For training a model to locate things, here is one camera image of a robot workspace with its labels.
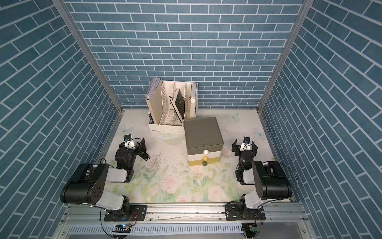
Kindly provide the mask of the olive top drawer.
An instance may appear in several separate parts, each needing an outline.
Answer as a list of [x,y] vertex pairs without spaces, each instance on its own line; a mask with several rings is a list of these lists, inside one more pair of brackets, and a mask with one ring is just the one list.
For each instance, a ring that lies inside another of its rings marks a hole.
[[215,158],[215,157],[220,157],[222,153],[222,150],[218,151],[211,151],[209,149],[192,149],[188,151],[188,156],[207,156],[208,158]]

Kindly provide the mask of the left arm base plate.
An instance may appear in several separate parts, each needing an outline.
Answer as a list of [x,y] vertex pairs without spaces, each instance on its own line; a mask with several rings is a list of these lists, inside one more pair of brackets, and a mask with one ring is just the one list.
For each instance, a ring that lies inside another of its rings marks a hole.
[[145,220],[147,205],[130,205],[128,212],[123,209],[107,211],[104,216],[105,222],[142,222]]

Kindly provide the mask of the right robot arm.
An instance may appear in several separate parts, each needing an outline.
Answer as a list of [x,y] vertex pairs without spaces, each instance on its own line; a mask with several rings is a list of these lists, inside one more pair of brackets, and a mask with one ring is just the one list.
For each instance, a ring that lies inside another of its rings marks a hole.
[[255,190],[242,196],[240,203],[244,209],[257,210],[267,203],[293,196],[292,186],[281,164],[256,161],[258,147],[249,137],[245,136],[240,145],[235,140],[231,151],[238,157],[235,170],[238,183],[255,187]]

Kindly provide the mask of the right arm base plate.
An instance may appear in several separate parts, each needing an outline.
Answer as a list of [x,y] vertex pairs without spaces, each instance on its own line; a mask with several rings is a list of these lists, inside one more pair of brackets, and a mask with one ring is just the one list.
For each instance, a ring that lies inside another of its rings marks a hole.
[[263,221],[266,219],[262,209],[248,209],[237,204],[225,205],[227,221]]

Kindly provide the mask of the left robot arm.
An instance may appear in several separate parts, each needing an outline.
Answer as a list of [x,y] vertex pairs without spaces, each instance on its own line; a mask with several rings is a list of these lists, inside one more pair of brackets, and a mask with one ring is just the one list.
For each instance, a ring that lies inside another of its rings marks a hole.
[[114,157],[117,166],[111,166],[107,162],[97,165],[80,164],[63,187],[60,195],[61,202],[92,205],[107,211],[123,212],[129,215],[129,199],[106,190],[105,185],[107,182],[130,182],[137,156],[146,161],[150,158],[145,139],[133,138],[130,134],[126,134]]

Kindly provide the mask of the olive drawer cabinet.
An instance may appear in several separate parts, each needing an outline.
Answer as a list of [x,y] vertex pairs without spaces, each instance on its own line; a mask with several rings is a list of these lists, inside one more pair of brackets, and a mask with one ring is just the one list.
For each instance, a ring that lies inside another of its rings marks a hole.
[[[216,117],[191,119],[184,122],[187,155],[192,149],[223,150],[224,141]],[[197,166],[217,163],[220,157],[188,156],[188,165]]]

